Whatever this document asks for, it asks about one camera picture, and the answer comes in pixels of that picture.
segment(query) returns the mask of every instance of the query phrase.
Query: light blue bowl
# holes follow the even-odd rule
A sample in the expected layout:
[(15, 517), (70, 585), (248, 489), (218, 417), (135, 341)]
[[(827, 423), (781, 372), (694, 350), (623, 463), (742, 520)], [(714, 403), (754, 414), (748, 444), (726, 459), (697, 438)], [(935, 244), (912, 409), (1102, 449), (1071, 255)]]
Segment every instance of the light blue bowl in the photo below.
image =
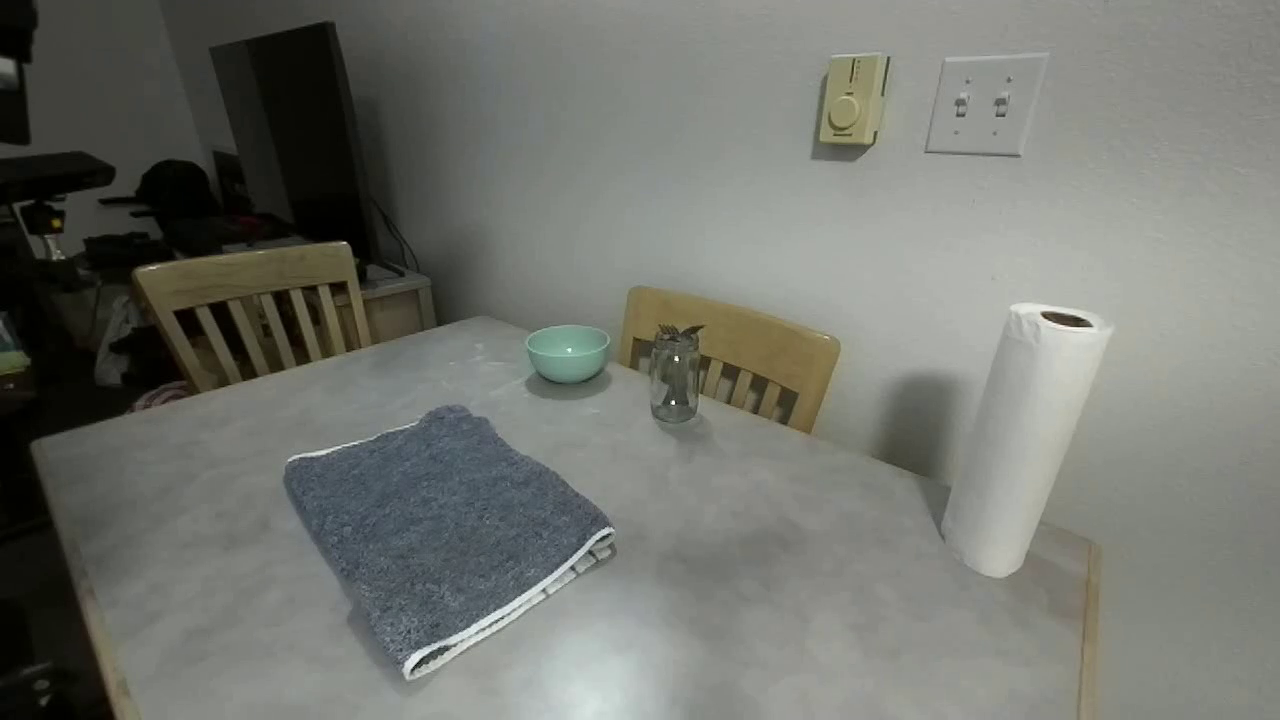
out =
[(553, 383), (585, 383), (610, 366), (613, 335), (594, 325), (550, 325), (523, 335), (529, 366)]

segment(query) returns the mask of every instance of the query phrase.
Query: salt shaker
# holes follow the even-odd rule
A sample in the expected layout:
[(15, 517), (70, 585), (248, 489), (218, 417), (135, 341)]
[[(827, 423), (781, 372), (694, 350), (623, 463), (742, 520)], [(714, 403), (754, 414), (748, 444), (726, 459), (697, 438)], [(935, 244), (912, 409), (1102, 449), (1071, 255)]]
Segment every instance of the salt shaker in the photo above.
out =
[(650, 355), (650, 409), (660, 423), (685, 423), (697, 417), (697, 397), (706, 388), (706, 366), (701, 366), (701, 350), (697, 350), (697, 331), (694, 328), (660, 328), (653, 355)]

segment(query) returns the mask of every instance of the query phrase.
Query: gray dish towel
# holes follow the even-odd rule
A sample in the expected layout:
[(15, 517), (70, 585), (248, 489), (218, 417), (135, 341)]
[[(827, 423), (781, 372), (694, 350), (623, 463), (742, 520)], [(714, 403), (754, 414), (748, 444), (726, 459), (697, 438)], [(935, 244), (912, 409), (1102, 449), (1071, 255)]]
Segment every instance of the gray dish towel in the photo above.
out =
[(613, 558), (610, 517), (469, 409), (291, 458), (284, 484), (404, 682)]

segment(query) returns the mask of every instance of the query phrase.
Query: chair back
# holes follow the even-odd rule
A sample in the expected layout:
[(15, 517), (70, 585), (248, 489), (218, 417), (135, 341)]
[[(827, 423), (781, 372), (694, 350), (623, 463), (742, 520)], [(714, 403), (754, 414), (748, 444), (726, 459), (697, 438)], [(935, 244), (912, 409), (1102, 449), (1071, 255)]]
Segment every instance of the chair back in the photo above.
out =
[(813, 433), (842, 362), (835, 335), (721, 300), (631, 288), (616, 362), (650, 372), (664, 325), (706, 325), (706, 397)]
[(345, 239), (145, 266), (131, 281), (200, 394), (368, 343)]

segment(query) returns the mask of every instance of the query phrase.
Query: gray table top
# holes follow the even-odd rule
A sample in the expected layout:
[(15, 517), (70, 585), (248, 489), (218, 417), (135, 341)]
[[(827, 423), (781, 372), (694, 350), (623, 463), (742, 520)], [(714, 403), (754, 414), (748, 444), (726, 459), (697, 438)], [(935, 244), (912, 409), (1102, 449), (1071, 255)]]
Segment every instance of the gray table top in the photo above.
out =
[[(118, 713), (1069, 720), (1089, 703), (1089, 541), (1045, 528), (1022, 577), (973, 577), (908, 472), (721, 403), (669, 433), (643, 375), (553, 388), (520, 335), (463, 321), (41, 439)], [(404, 686), (279, 472), (436, 403), (469, 403), (597, 499), (622, 551)]]

